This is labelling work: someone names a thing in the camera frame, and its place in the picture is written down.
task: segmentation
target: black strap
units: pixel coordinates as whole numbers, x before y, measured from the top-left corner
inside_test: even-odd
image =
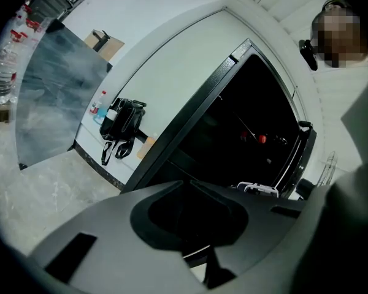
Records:
[[[112,152],[115,149],[115,147],[117,146],[117,144],[118,144],[118,140],[115,141],[115,145],[113,146],[112,150],[110,151],[109,157],[106,160],[106,153],[108,152],[109,148],[113,145],[113,142],[108,141],[107,143],[105,143],[104,150],[102,151],[102,156],[101,156],[101,164],[102,165],[107,165],[109,163],[110,156],[112,155]]]
[[[116,151],[116,158],[117,159],[122,159],[125,158],[126,156],[128,156],[131,151],[132,151],[132,147],[134,146],[134,141],[135,141],[135,136],[132,136],[129,141],[122,143]]]

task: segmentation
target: black slot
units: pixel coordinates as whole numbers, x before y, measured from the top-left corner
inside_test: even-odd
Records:
[[[274,206],[273,208],[271,208],[270,211],[272,213],[281,214],[282,216],[295,218],[295,219],[297,219],[300,216],[300,213],[301,213],[301,211],[294,210],[294,209],[289,209],[289,208],[285,208],[285,207],[281,207],[281,206]]]
[[[93,235],[79,233],[49,263],[45,271],[61,282],[68,283],[97,238]]]

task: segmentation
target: gray floor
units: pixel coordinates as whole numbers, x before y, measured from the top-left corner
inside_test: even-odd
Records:
[[[0,123],[0,233],[25,255],[74,215],[119,193],[74,150],[20,171],[10,126]]]

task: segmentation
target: black bag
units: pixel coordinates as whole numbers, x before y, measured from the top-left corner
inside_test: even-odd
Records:
[[[125,143],[122,143],[117,148],[115,157],[122,159],[131,153],[132,147],[134,146],[135,134],[140,126],[143,115],[146,113],[144,107],[146,107],[144,102],[121,98],[117,98],[113,105],[110,106],[108,115],[105,117],[99,129],[102,138],[108,141],[102,151],[102,165],[108,164],[112,151],[120,141],[125,141]],[[112,118],[111,115],[115,115],[116,112],[117,115],[115,118]],[[106,159],[106,154],[113,144],[114,146],[109,157]]]

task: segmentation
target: floor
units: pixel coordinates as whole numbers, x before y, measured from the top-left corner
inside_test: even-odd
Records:
[[[88,206],[119,193],[74,150],[20,171],[12,128],[0,123],[0,234],[25,255]]]

